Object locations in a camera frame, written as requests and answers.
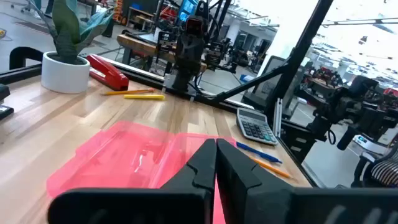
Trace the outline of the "red stapler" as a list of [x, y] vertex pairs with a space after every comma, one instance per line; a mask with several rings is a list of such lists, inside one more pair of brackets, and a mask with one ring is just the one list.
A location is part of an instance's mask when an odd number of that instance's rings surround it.
[[90, 77], [114, 91], [125, 91], [128, 89], [129, 79], [114, 65], [96, 54], [89, 54], [86, 59], [91, 65]]

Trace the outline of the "pink translucent plastic supply box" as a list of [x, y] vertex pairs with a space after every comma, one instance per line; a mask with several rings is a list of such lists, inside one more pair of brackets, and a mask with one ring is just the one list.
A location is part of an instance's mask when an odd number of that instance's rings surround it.
[[215, 189], [162, 189], [207, 140], [120, 121], [47, 180], [49, 224], [225, 224]]

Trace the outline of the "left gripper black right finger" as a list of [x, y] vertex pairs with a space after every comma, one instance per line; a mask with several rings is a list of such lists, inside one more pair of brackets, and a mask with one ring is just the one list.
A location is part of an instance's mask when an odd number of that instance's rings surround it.
[[224, 139], [217, 139], [216, 175], [227, 224], [287, 224], [292, 186]]

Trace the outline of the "black chair back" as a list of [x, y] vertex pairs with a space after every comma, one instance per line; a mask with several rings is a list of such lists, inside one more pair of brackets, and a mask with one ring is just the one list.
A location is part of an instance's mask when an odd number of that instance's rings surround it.
[[26, 60], [42, 62], [43, 52], [31, 47], [16, 47], [9, 54], [9, 69], [26, 67]]

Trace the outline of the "grey desk calculator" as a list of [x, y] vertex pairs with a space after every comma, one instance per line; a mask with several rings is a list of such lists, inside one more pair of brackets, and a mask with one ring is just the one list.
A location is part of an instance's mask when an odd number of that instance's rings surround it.
[[279, 144], [269, 127], [266, 115], [258, 111], [238, 108], [236, 112], [236, 124], [247, 139], [273, 146]]

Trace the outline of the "yellow highlighter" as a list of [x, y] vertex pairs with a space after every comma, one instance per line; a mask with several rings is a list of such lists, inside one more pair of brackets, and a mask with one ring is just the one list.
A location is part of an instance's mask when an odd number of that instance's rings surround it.
[[164, 100], [164, 95], [124, 95], [125, 99], [133, 100]]

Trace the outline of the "blue pen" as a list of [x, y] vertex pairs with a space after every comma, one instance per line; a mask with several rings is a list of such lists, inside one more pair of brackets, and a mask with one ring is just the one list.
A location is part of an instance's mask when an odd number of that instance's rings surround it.
[[276, 158], [276, 157], [274, 157], [274, 156], [271, 156], [271, 155], [269, 155], [269, 154], [266, 154], [266, 153], [264, 153], [264, 152], [258, 151], [258, 150], [254, 149], [254, 148], [252, 148], [252, 147], [250, 147], [250, 146], [247, 146], [247, 145], [245, 145], [245, 144], [243, 144], [243, 143], [241, 143], [241, 142], [237, 142], [236, 145], [237, 145], [238, 147], [240, 147], [241, 149], [244, 149], [245, 151], [249, 151], [249, 152], [255, 153], [255, 154], [258, 155], [259, 157], [261, 157], [261, 158], [263, 158], [263, 159], [265, 159], [265, 160], [267, 160], [267, 161], [269, 161], [269, 162], [282, 163], [282, 161], [279, 160], [278, 158]]

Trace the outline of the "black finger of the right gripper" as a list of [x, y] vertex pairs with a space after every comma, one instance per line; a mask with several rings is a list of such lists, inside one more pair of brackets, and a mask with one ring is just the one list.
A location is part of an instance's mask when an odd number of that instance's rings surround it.
[[190, 42], [187, 39], [181, 39], [181, 51], [180, 51], [180, 66], [186, 66], [190, 61]]
[[190, 61], [195, 66], [200, 66], [201, 39], [193, 39], [190, 45]]

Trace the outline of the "black monitor back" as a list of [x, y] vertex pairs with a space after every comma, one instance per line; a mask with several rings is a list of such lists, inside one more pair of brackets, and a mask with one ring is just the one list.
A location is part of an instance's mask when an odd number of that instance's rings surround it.
[[[284, 61], [285, 61], [284, 58], [280, 58], [277, 56], [271, 56], [264, 71], [263, 71], [263, 75], [265, 73], [270, 72], [271, 70], [281, 66]], [[286, 94], [284, 95], [284, 98], [282, 100], [283, 107], [284, 107], [284, 113], [286, 113], [289, 110], [290, 104], [294, 97], [295, 87], [297, 85], [300, 85], [300, 82], [303, 78], [304, 63], [308, 62], [308, 61], [309, 61], [309, 59], [305, 57], [303, 62], [301, 62], [301, 65], [299, 66], [298, 70], [296, 71], [296, 74], [294, 76], [292, 83], [289, 86], [289, 89], [287, 90]], [[251, 105], [252, 107], [254, 107], [257, 110], [263, 110], [266, 107], [266, 100], [267, 100], [268, 96], [273, 92], [274, 88], [277, 86], [279, 79], [280, 79], [280, 75], [258, 84], [257, 86], [254, 87], [253, 90], [246, 91], [243, 95], [241, 102], [245, 103], [247, 105]]]

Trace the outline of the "green snake plant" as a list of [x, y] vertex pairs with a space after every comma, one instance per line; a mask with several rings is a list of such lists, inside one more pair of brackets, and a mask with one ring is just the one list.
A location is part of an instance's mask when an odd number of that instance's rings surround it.
[[56, 52], [50, 56], [72, 65], [84, 64], [78, 55], [106, 30], [114, 14], [114, 9], [110, 7], [92, 15], [88, 22], [82, 22], [76, 14], [77, 0], [54, 0], [52, 18], [48, 19], [34, 0], [26, 1], [46, 23], [53, 38]]

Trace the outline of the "black stapler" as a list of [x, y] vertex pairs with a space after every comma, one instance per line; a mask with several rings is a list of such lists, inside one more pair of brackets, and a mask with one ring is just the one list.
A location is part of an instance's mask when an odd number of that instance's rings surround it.
[[13, 114], [14, 109], [3, 105], [4, 99], [10, 95], [9, 87], [3, 84], [0, 84], [0, 121]]

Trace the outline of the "striped office chair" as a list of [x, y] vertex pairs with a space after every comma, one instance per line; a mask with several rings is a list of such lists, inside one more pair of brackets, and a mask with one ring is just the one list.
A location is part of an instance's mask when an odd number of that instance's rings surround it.
[[377, 143], [362, 135], [353, 140], [363, 151], [351, 187], [398, 188], [398, 133], [391, 138], [383, 135]]

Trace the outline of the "wooden workbench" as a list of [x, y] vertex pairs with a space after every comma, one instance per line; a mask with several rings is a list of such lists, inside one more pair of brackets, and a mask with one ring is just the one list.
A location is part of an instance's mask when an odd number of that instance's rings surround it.
[[175, 63], [173, 52], [161, 52], [159, 55], [157, 55], [156, 45], [154, 44], [145, 43], [142, 40], [137, 40], [124, 34], [118, 35], [116, 40], [120, 46], [125, 48], [123, 54], [123, 63], [125, 64], [128, 64], [128, 57], [130, 56], [131, 52], [140, 53], [147, 57], [159, 57], [159, 59]]

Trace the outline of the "blue lit monitor screen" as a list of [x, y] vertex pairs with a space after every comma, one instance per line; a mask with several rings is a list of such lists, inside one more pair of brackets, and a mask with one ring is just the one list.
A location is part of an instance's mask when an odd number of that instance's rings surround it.
[[178, 20], [185, 22], [189, 15], [195, 12], [198, 0], [182, 0], [178, 11]]

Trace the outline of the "white round plant pot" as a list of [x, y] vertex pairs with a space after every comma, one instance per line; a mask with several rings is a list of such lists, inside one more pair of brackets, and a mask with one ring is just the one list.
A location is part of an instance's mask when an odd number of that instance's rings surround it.
[[46, 52], [42, 57], [41, 84], [59, 93], [77, 94], [88, 88], [90, 63], [77, 57], [77, 64], [61, 62], [56, 52]]

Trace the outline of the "orange pencil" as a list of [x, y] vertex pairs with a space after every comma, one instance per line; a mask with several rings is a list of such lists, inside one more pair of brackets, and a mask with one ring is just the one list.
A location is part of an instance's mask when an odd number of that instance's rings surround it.
[[155, 90], [153, 88], [140, 89], [140, 90], [124, 90], [124, 91], [108, 91], [101, 93], [101, 95], [133, 95], [139, 93], [153, 93]]
[[288, 172], [288, 170], [278, 162], [269, 162], [265, 159], [254, 156], [249, 156], [249, 158], [259, 164], [261, 167], [265, 168], [268, 171], [271, 171], [273, 174], [278, 175], [279, 177], [283, 177], [285, 179], [293, 179], [293, 176]]

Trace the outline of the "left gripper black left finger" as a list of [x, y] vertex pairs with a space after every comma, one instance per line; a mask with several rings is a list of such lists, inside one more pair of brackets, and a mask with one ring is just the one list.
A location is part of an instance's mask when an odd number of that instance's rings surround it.
[[162, 189], [215, 189], [216, 142], [207, 139]]

